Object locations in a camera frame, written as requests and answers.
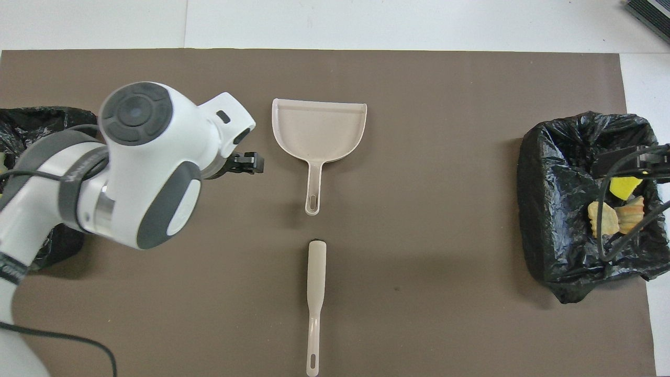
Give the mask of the brown table mat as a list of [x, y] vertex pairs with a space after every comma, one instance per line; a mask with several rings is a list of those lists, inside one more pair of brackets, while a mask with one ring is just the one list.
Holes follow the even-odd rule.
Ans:
[[[308, 243], [327, 244], [322, 377], [654, 375], [646, 286], [562, 305], [529, 274], [521, 138], [543, 121], [626, 113], [615, 53], [153, 49], [4, 51], [0, 107], [98, 113], [116, 88], [231, 93], [263, 174], [205, 181], [192, 219], [139, 251], [87, 238], [19, 286], [22, 326], [90, 337], [119, 377], [305, 377]], [[361, 143], [323, 166], [275, 140], [275, 98], [364, 103]]]

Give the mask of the beige plastic dustpan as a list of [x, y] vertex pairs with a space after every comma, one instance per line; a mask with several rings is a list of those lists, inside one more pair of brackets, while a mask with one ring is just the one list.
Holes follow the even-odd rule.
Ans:
[[323, 166], [347, 157], [361, 143], [367, 117], [364, 103], [275, 98], [271, 126], [278, 145], [308, 165], [305, 212], [320, 212]]

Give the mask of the striped croissant piece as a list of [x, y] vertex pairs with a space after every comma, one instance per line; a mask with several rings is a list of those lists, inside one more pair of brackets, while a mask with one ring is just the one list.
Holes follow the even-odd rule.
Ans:
[[615, 207], [618, 217], [619, 232], [623, 235], [629, 234], [632, 229], [643, 220], [644, 196], [635, 196], [621, 207]]

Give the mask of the yellow sponge piece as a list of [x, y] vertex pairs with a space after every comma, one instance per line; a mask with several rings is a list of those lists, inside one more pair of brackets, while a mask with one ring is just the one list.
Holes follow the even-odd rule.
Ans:
[[609, 191], [615, 198], [628, 201], [629, 197], [642, 182], [642, 179], [634, 176], [616, 176], [610, 179]]

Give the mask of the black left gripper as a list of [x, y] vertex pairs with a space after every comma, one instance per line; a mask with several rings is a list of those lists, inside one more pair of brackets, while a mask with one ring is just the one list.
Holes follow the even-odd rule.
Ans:
[[253, 175], [263, 172], [265, 172], [265, 158], [261, 157], [258, 152], [233, 152], [222, 167], [223, 174], [246, 173]]

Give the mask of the dark grey ribbed device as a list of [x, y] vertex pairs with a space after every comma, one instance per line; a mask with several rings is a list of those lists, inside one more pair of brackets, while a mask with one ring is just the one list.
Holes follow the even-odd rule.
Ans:
[[624, 8], [670, 45], [670, 0], [625, 0]]

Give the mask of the pink bin with black bag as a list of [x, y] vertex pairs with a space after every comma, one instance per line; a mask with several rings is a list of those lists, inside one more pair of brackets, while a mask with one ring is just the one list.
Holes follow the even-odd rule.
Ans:
[[[38, 139], [70, 127], [96, 124], [93, 112], [73, 107], [0, 109], [0, 174], [14, 169], [20, 155]], [[84, 241], [82, 232], [57, 225], [43, 242], [30, 269], [42, 270], [77, 255]]]

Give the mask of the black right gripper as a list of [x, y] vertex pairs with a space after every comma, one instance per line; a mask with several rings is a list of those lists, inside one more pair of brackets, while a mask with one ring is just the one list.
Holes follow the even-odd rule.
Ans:
[[615, 173], [627, 170], [640, 171], [636, 176], [640, 179], [654, 180], [657, 182], [670, 182], [670, 144], [660, 146], [639, 146], [638, 148], [622, 148], [610, 152], [599, 153], [595, 156], [591, 165], [591, 175], [604, 177], [619, 160], [631, 153], [644, 151], [637, 157], [625, 161]]

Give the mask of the pale ridged dumpling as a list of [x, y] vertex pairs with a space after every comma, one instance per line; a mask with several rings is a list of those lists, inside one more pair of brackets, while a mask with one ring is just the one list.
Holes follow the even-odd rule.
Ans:
[[589, 203], [587, 207], [587, 213], [591, 224], [591, 231], [593, 232], [594, 238], [598, 238], [598, 224], [601, 226], [601, 236], [612, 236], [618, 233], [620, 231], [618, 215], [617, 212], [615, 212], [615, 210], [610, 207], [610, 205], [608, 205], [608, 203], [602, 204], [600, 222], [597, 222], [599, 205], [600, 203], [598, 201], [594, 201]]

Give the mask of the beige hand brush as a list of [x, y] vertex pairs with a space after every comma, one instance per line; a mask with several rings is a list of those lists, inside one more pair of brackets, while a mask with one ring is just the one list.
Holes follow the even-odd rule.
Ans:
[[314, 239], [308, 246], [306, 299], [309, 311], [306, 375], [317, 377], [320, 372], [321, 308], [325, 302], [327, 244]]

